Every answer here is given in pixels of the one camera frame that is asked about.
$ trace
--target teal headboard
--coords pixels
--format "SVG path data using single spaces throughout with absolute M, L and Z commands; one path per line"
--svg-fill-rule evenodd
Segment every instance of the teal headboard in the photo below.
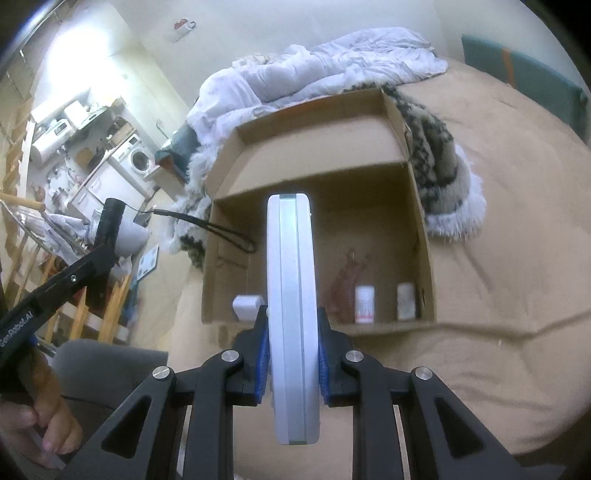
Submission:
M 583 138 L 587 95 L 581 87 L 546 64 L 500 43 L 462 35 L 462 45 L 466 64 L 511 84 Z

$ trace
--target orange strap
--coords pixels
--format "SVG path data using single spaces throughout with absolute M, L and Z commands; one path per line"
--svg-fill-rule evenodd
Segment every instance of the orange strap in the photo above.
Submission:
M 506 47 L 503 47 L 503 63 L 505 64 L 505 70 L 507 71 L 509 85 L 516 89 L 517 82 L 515 81 L 515 71 L 513 70 L 513 63 L 511 62 L 511 50 Z

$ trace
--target washing machine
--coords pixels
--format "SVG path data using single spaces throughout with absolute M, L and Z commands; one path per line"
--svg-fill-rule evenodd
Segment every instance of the washing machine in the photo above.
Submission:
M 154 153 L 142 142 L 138 134 L 132 134 L 108 160 L 130 184 L 145 198 L 154 196 L 156 183 L 146 176 L 156 167 Z

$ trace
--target white bottle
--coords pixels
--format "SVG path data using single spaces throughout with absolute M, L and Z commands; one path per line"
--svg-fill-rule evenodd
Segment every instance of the white bottle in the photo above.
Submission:
M 355 287 L 355 323 L 373 323 L 375 289 L 369 285 Z

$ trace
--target metal pivot screw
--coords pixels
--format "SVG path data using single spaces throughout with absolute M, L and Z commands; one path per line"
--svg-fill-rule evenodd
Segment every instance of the metal pivot screw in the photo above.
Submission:
M 152 372 L 152 376 L 156 380 L 164 380 L 170 375 L 170 369 L 168 367 L 156 367 Z
M 349 350 L 347 352 L 347 354 L 345 355 L 345 358 L 349 361 L 349 362 L 360 362 L 361 360 L 363 360 L 363 354 L 359 351 L 359 350 Z
M 240 354 L 235 350 L 226 350 L 222 354 L 222 360 L 225 362 L 235 362 L 240 357 Z
M 418 367 L 414 374 L 421 380 L 429 380 L 433 376 L 433 372 L 427 367 Z

